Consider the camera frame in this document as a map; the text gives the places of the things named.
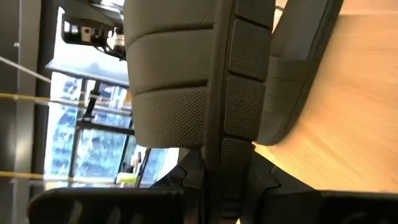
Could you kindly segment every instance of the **wooden desk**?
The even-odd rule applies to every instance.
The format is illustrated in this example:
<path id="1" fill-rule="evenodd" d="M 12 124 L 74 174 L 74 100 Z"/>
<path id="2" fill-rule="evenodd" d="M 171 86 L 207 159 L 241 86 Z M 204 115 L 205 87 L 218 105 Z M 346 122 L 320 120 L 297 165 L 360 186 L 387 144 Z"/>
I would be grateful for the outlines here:
<path id="1" fill-rule="evenodd" d="M 298 124 L 257 151 L 316 189 L 398 192 L 398 1 L 345 0 Z"/>

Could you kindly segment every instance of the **window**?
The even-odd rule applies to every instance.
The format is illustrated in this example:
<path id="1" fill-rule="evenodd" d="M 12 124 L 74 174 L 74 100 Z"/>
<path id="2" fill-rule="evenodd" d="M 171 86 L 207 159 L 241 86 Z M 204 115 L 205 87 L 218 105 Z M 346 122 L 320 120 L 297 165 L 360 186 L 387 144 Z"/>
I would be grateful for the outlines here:
<path id="1" fill-rule="evenodd" d="M 53 72 L 50 97 L 75 101 L 76 105 L 78 102 L 87 105 L 90 91 L 95 85 L 93 77 L 112 77 L 122 80 L 120 83 L 128 83 L 126 62 L 120 62 L 117 58 L 105 55 L 93 47 L 68 45 L 63 42 L 60 36 L 62 13 L 60 9 L 53 62 L 62 70 L 72 71 L 68 72 L 70 75 L 75 73 L 80 75 L 74 75 L 78 78 L 73 78 L 64 73 Z M 131 105 L 125 104 L 128 95 L 126 88 L 118 82 L 113 85 L 107 83 L 102 83 L 99 87 L 101 94 L 96 106 L 107 110 L 130 111 Z M 47 189 L 71 186 L 66 182 L 71 172 L 78 179 L 109 182 L 109 184 L 73 183 L 72 187 L 113 186 L 123 162 L 131 164 L 138 152 L 143 155 L 146 150 L 136 144 L 134 136 L 96 129 L 76 129 L 76 121 L 81 119 L 84 112 L 84 109 L 77 106 L 58 104 L 50 106 L 44 174 L 46 178 L 60 181 L 48 182 Z M 94 110 L 92 122 L 134 129 L 134 123 L 129 115 Z M 144 171 L 145 177 L 142 179 L 146 182 L 146 186 L 153 184 L 164 175 L 165 170 L 172 169 L 177 163 L 178 155 L 173 156 L 169 152 L 170 149 L 152 150 Z"/>

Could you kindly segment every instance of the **light wood surface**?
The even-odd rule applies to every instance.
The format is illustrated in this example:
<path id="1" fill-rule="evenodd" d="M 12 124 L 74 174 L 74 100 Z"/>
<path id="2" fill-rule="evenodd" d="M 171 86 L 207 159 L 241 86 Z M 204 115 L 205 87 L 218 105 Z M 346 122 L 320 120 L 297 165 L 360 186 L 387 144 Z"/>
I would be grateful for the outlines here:
<path id="1" fill-rule="evenodd" d="M 296 127 L 257 151 L 316 189 L 398 192 L 398 1 L 345 0 Z"/>

